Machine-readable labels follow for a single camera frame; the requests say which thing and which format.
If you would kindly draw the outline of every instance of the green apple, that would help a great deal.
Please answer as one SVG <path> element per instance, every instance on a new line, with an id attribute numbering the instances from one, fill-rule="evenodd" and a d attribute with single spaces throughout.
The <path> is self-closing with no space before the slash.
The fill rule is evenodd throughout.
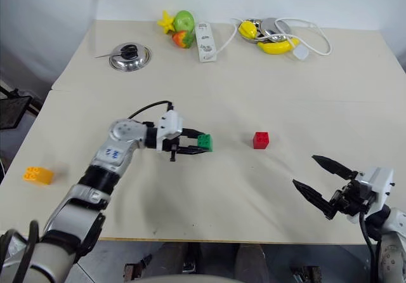
<path id="1" fill-rule="evenodd" d="M 175 16 L 173 25 L 176 32 L 182 30 L 192 32 L 195 28 L 195 20 L 193 19 L 193 15 L 189 11 L 181 10 Z"/>

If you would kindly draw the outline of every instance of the yellow toy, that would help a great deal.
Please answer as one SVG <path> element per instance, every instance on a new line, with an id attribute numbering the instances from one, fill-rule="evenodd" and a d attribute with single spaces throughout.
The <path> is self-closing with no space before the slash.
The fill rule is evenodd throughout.
<path id="1" fill-rule="evenodd" d="M 175 17 L 172 17 L 167 14 L 166 10 L 162 12 L 162 20 L 158 21 L 158 25 L 162 26 L 164 29 L 164 33 L 167 34 L 168 31 L 175 31 L 175 28 L 173 27 L 173 21 Z"/>
<path id="2" fill-rule="evenodd" d="M 41 185 L 49 185 L 52 182 L 53 172 L 41 167 L 28 167 L 23 175 L 26 181 L 33 181 Z"/>
<path id="3" fill-rule="evenodd" d="M 292 38 L 291 41 L 295 46 L 299 44 L 299 40 L 296 39 L 296 38 Z M 281 53 L 286 53 L 289 50 L 293 49 L 293 47 L 289 43 L 289 41 L 283 41 L 283 42 L 278 42 L 278 43 L 262 43 L 262 42 L 258 42 L 257 45 L 265 53 L 269 53 L 271 55 L 279 55 Z"/>
<path id="4" fill-rule="evenodd" d="M 247 39 L 256 38 L 256 26 L 250 21 L 243 21 L 239 26 L 239 32 L 241 36 L 244 36 Z"/>

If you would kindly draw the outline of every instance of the yellow lego block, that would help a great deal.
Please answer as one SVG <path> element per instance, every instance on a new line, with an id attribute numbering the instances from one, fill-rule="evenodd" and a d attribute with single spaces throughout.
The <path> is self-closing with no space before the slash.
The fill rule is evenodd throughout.
<path id="1" fill-rule="evenodd" d="M 49 185 L 52 182 L 53 172 L 41 167 L 28 167 L 23 175 L 26 181 L 33 181 L 41 185 Z"/>

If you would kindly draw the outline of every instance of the green lego block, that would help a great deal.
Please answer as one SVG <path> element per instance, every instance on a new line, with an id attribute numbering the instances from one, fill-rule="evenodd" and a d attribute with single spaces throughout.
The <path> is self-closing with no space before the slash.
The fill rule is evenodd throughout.
<path id="1" fill-rule="evenodd" d="M 213 139 L 210 134 L 199 135 L 197 137 L 197 146 L 199 148 L 208 148 L 210 152 L 213 152 Z"/>

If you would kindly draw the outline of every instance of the yellow star toy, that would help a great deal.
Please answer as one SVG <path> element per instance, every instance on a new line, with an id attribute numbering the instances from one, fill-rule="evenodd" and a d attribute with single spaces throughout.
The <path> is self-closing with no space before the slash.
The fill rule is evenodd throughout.
<path id="1" fill-rule="evenodd" d="M 167 34 L 168 31 L 175 31 L 175 28 L 173 27 L 173 20 L 175 18 L 171 17 L 170 15 L 167 14 L 166 10 L 162 12 L 162 20 L 158 21 L 158 25 L 162 26 L 164 29 L 164 33 Z"/>

